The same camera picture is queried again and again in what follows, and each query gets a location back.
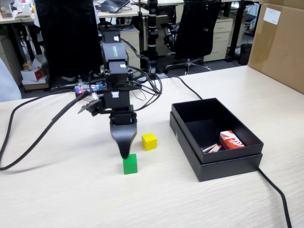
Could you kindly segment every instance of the red and white box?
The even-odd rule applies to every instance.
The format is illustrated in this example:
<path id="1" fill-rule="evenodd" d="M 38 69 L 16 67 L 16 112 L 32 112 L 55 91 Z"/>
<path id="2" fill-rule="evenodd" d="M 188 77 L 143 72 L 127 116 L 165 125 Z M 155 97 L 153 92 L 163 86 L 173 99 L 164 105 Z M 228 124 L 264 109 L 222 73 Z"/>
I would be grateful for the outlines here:
<path id="1" fill-rule="evenodd" d="M 30 69 L 24 69 L 21 71 L 23 80 L 26 81 L 38 81 L 40 78 L 42 78 L 42 72 L 38 68 L 30 68 Z"/>
<path id="2" fill-rule="evenodd" d="M 219 135 L 219 141 L 226 150 L 245 147 L 232 131 L 221 132 Z"/>

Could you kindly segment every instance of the trash can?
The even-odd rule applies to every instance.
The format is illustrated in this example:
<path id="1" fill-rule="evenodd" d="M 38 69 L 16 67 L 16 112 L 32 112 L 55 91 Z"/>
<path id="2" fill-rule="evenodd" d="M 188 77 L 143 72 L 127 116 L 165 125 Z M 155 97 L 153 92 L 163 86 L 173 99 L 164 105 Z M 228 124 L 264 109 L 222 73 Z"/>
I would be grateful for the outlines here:
<path id="1" fill-rule="evenodd" d="M 239 63 L 241 65 L 247 65 L 250 57 L 252 44 L 242 44 L 241 53 L 239 55 Z"/>

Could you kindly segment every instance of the red box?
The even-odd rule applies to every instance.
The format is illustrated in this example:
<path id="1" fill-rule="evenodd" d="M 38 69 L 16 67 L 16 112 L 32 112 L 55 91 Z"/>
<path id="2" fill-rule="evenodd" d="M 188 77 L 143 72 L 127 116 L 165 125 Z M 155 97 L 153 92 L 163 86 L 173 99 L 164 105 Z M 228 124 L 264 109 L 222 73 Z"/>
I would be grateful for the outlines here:
<path id="1" fill-rule="evenodd" d="M 245 147 L 232 131 L 221 132 L 219 135 L 219 141 L 226 150 Z"/>

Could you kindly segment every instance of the laptop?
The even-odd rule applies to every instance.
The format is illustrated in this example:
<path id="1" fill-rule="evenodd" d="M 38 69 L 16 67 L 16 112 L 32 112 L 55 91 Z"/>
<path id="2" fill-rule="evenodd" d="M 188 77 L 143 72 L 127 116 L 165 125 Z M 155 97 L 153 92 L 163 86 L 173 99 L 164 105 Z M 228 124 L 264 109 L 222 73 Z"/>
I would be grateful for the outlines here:
<path id="1" fill-rule="evenodd" d="M 100 6 L 96 6 L 96 9 L 101 12 L 116 13 L 121 10 L 130 0 L 106 0 Z"/>

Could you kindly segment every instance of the white box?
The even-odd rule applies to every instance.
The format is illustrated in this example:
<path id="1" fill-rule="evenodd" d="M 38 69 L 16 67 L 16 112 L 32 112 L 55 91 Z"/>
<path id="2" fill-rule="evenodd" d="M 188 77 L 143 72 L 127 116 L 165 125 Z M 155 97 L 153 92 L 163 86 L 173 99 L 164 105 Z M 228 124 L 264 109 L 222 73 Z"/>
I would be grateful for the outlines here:
<path id="1" fill-rule="evenodd" d="M 28 81 L 28 80 L 22 80 L 22 84 L 23 85 L 37 85 L 37 84 L 45 84 L 45 83 L 48 83 L 48 78 L 49 78 L 49 75 L 39 79 L 38 81 Z"/>
<path id="2" fill-rule="evenodd" d="M 42 72 L 38 68 L 24 69 L 21 71 L 21 75 L 26 81 L 38 81 L 42 78 Z"/>

